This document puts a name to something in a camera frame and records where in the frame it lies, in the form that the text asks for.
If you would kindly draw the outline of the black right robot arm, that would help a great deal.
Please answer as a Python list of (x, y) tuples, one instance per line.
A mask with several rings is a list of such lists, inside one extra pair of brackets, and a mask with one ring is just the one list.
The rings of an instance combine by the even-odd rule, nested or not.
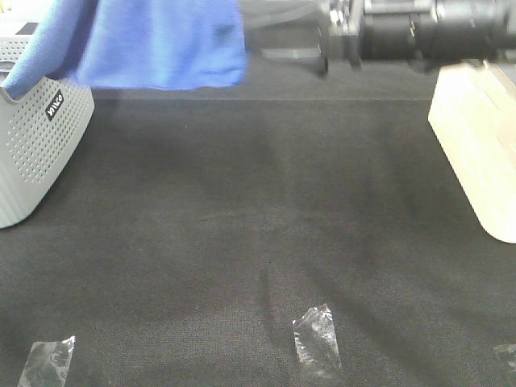
[(427, 73), (514, 59), (513, 1), (317, 1), (314, 9), (322, 54), (354, 69), (405, 61)]

